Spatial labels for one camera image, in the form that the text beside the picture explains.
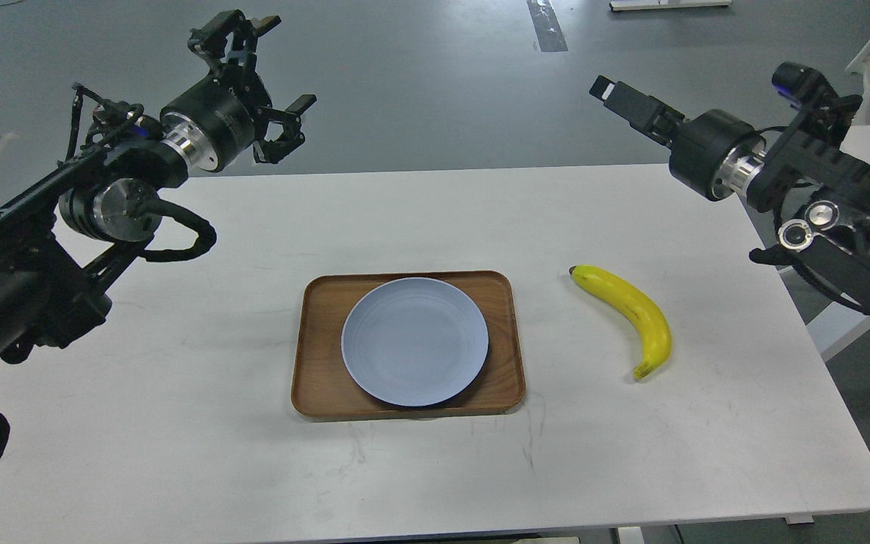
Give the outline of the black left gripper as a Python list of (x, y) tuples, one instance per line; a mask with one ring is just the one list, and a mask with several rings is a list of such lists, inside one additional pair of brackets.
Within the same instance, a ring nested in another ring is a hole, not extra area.
[[(220, 172), (251, 145), (256, 164), (275, 165), (304, 144), (301, 117), (317, 96), (301, 95), (286, 110), (277, 110), (255, 77), (258, 42), (280, 24), (280, 15), (249, 20), (234, 9), (190, 31), (189, 50), (207, 64), (208, 76), (166, 104), (159, 117), (170, 128), (190, 124), (207, 143), (191, 165)], [(281, 128), (279, 137), (266, 139), (270, 125)]]

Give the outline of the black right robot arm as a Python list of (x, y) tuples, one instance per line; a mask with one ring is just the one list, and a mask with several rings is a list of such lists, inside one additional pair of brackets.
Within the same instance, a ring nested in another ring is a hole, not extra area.
[(776, 244), (753, 250), (753, 262), (791, 266), (824, 296), (870, 316), (870, 165), (841, 150), (862, 99), (839, 96), (822, 73), (793, 62), (777, 66), (771, 82), (795, 110), (771, 142), (723, 110), (690, 119), (605, 76), (589, 92), (666, 147), (669, 172), (698, 195), (738, 195), (773, 214)]

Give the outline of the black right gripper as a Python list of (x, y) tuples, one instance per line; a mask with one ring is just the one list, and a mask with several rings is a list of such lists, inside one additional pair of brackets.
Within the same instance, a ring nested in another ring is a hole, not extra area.
[(657, 97), (606, 76), (594, 80), (589, 94), (639, 134), (669, 148), (671, 175), (711, 201), (731, 193), (716, 182), (725, 159), (734, 150), (750, 153), (763, 145), (756, 128), (724, 110), (708, 110), (686, 122), (683, 113)]

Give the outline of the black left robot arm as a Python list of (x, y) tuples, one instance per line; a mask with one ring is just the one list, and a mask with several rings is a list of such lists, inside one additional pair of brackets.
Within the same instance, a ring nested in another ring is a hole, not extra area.
[(214, 247), (214, 227), (160, 190), (245, 150), (277, 164), (304, 144), (315, 95), (278, 110), (256, 71), (257, 45), (280, 21), (230, 10), (194, 28), (187, 46), (207, 75), (156, 116), (75, 85), (65, 159), (0, 207), (0, 361), (66, 348), (103, 324), (108, 289), (138, 259), (193, 261)]

